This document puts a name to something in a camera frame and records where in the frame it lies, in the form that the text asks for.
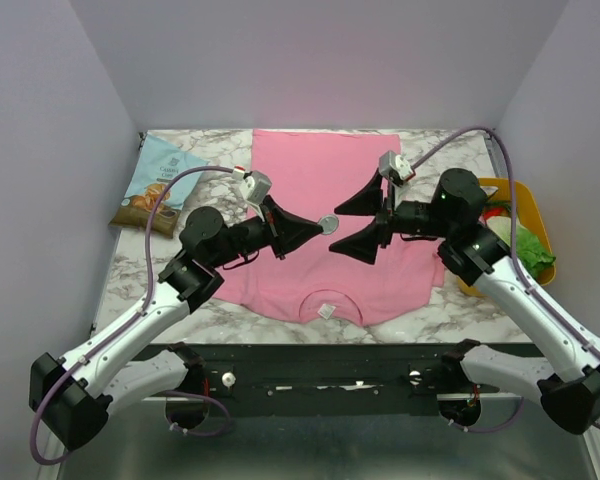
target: yellow basket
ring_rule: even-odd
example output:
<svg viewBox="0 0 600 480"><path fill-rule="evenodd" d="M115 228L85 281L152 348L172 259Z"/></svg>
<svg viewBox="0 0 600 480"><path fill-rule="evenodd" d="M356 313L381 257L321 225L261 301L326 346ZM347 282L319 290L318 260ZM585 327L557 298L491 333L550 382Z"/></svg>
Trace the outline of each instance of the yellow basket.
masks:
<svg viewBox="0 0 600 480"><path fill-rule="evenodd" d="M511 195L509 195L509 180L506 178L480 178L480 185L485 187L498 187L498 191L490 198L493 202L508 202L511 201ZM536 205L536 201L533 198L533 194L529 187L524 183L516 182L516 200L518 219L520 223L529 229L532 233L536 234L540 239L540 243L553 254L551 251L551 245L549 244L549 237L547 231L542 223L542 217L540 211ZM551 267L544 270L537 279L537 282L542 285L549 285L556 276L556 267ZM458 286L463 293L474 297L482 297L483 295L474 287L468 286L460 278L457 278Z"/></svg>

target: pink t-shirt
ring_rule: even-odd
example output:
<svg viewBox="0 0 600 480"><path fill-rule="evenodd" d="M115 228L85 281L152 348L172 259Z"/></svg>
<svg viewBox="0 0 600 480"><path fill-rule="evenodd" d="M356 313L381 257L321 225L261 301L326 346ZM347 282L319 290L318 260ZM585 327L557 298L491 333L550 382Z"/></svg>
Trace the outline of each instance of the pink t-shirt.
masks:
<svg viewBox="0 0 600 480"><path fill-rule="evenodd" d="M252 170L269 176L278 205L318 221L371 179L397 135L288 133L256 130ZM321 316L373 325L426 305L442 285L439 242L403 242L395 235L375 265L329 252L329 245L368 225L372 217L339 216L332 235L320 235L278 260L271 249L252 264L222 271L216 297L267 317L305 323Z"/></svg>

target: tag label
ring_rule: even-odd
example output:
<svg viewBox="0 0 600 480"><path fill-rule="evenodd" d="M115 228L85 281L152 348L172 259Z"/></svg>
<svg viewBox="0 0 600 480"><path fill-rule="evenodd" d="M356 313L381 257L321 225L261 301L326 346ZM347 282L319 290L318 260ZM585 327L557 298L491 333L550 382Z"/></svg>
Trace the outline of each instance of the tag label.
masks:
<svg viewBox="0 0 600 480"><path fill-rule="evenodd" d="M318 315L320 315L325 320L329 320L331 318L331 315L333 315L333 312L335 311L336 307L334 307L333 305L329 305L328 303L323 303L320 307L320 310L318 310Z"/></svg>

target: chip bag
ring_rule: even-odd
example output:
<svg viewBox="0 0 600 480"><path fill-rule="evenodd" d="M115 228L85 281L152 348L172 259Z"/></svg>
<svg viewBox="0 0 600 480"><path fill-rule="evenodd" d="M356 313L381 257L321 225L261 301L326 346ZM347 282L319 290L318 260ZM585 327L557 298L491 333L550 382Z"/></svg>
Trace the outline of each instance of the chip bag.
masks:
<svg viewBox="0 0 600 480"><path fill-rule="evenodd" d="M207 163L169 142L147 135L131 183L111 225L146 228L149 214L167 184L179 173ZM187 175L167 192L153 219L153 231L173 237L184 201L199 178L200 173Z"/></svg>

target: screw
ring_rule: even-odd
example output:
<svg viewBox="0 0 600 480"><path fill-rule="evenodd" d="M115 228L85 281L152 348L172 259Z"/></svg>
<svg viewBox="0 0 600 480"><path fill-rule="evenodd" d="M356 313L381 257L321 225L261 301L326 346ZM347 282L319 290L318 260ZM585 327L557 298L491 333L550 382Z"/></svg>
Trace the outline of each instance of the screw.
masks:
<svg viewBox="0 0 600 480"><path fill-rule="evenodd" d="M419 371L412 370L411 372L409 372L409 383L411 383L411 385L413 385L415 387L417 385L420 385L421 381L422 381L422 376Z"/></svg>
<svg viewBox="0 0 600 480"><path fill-rule="evenodd" d="M222 375L222 384L225 387L231 388L235 383L236 376L232 372L226 372L224 375Z"/></svg>

